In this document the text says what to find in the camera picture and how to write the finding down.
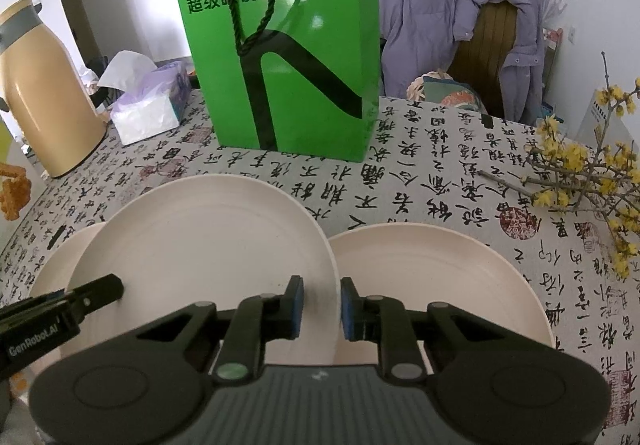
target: green bag side panel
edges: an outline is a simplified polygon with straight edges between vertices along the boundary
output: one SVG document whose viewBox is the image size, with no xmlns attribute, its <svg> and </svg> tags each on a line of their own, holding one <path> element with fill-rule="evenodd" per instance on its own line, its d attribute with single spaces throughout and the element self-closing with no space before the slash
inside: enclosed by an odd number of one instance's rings
<svg viewBox="0 0 640 445">
<path fill-rule="evenodd" d="M 259 149 L 225 0 L 178 2 L 220 143 Z M 267 0 L 239 3 L 244 34 L 252 34 Z M 292 37 L 362 98 L 362 118 L 354 118 L 282 57 L 265 54 L 260 66 L 278 150 L 361 161 L 378 112 L 378 0 L 276 0 L 268 28 Z"/>
</svg>

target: thermos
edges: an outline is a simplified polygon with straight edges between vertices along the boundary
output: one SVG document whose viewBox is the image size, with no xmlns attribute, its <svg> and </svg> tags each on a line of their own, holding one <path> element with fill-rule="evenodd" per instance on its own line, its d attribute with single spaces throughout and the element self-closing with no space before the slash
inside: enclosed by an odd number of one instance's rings
<svg viewBox="0 0 640 445">
<path fill-rule="evenodd" d="M 64 45 L 32 0 L 0 14 L 0 88 L 25 138 L 52 177 L 80 164 L 106 132 Z"/>
</svg>

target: door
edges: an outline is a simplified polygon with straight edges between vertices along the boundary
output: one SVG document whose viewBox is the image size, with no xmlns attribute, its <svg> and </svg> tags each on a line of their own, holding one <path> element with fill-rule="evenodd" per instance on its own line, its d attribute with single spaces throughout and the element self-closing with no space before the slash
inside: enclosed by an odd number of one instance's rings
<svg viewBox="0 0 640 445">
<path fill-rule="evenodd" d="M 100 57 L 100 50 L 94 38 L 94 32 L 91 30 L 89 19 L 82 0 L 61 0 L 62 7 L 65 9 L 66 19 L 71 27 L 76 44 L 82 60 L 87 64 L 91 59 Z"/>
</svg>

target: beige plate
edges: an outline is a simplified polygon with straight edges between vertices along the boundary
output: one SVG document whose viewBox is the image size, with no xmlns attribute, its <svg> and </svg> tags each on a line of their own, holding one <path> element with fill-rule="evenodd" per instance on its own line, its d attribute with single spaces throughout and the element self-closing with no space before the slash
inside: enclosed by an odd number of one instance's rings
<svg viewBox="0 0 640 445">
<path fill-rule="evenodd" d="M 387 223 L 330 239 L 341 277 L 360 295 L 385 295 L 412 310 L 446 301 L 554 346 L 542 304 L 500 254 L 468 235 L 420 223 Z M 340 337 L 337 364 L 376 362 L 376 347 Z"/>
<path fill-rule="evenodd" d="M 84 249 L 91 243 L 95 235 L 100 232 L 104 223 L 96 223 L 76 232 L 64 241 L 50 256 L 42 267 L 36 281 L 31 287 L 30 296 L 37 297 L 45 293 L 52 293 L 66 289 L 71 275 L 82 257 Z M 47 353 L 41 359 L 31 364 L 31 369 L 38 374 L 48 365 L 60 360 L 60 348 Z"/>
<path fill-rule="evenodd" d="M 177 180 L 135 199 L 82 255 L 69 287 L 114 273 L 122 300 L 92 313 L 63 355 L 95 345 L 197 301 L 231 309 L 245 297 L 305 281 L 300 338 L 267 346 L 272 363 L 330 364 L 339 333 L 334 255 L 318 224 L 291 196 L 242 176 Z"/>
</svg>

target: calligraphy tablecloth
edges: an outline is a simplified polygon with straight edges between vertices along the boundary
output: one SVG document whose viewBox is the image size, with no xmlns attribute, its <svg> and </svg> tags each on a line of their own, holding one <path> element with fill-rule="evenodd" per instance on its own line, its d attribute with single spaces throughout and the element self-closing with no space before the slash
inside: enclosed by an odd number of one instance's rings
<svg viewBox="0 0 640 445">
<path fill-rule="evenodd" d="M 26 297 L 62 241 L 108 220 L 156 186 L 196 174 L 251 176 L 291 194 L 327 236 L 372 223 L 410 221 L 454 229 L 490 245 L 538 295 L 556 348 L 589 362 L 609 382 L 612 410 L 598 443 L 637 444 L 638 265 L 632 263 L 626 281 L 615 277 L 603 257 L 606 226 L 593 214 L 549 213 L 477 176 L 484 169 L 517 182 L 532 173 L 522 163 L 524 145 L 533 138 L 534 130 L 521 124 L 381 98 L 362 164 L 222 148 L 202 95 L 194 91 L 180 128 L 123 148 L 110 126 L 84 164 L 49 181 L 0 256 L 0 301 Z M 57 232 L 61 235 L 51 245 Z"/>
</svg>

